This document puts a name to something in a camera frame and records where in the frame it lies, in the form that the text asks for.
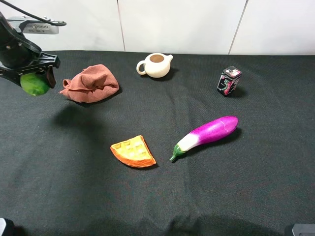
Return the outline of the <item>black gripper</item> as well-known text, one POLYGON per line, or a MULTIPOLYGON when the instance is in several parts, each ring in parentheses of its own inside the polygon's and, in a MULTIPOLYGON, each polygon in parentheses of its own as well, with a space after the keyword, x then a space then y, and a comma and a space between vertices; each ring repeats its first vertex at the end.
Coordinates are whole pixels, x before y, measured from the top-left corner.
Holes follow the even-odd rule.
POLYGON ((53 67, 59 68, 58 56, 47 54, 23 33, 18 33, 0 15, 0 77, 21 87, 21 76, 26 73, 46 71, 50 88, 56 85, 53 67))

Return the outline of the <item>grey robot base corner right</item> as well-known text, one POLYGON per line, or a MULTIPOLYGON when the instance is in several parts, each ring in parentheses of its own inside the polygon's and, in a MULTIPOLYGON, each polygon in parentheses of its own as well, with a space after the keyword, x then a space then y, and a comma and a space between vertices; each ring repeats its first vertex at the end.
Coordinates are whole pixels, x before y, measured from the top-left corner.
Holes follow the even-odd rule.
POLYGON ((285 228, 285 236, 315 236, 315 224, 292 224, 285 228))

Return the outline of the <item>grey robot base corner left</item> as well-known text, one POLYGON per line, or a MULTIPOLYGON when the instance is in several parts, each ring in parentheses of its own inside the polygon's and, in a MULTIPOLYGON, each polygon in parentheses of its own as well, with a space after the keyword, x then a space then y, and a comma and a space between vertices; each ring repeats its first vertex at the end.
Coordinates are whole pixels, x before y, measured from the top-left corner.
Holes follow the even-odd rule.
POLYGON ((15 225, 6 218, 0 218, 0 236, 13 236, 15 225))

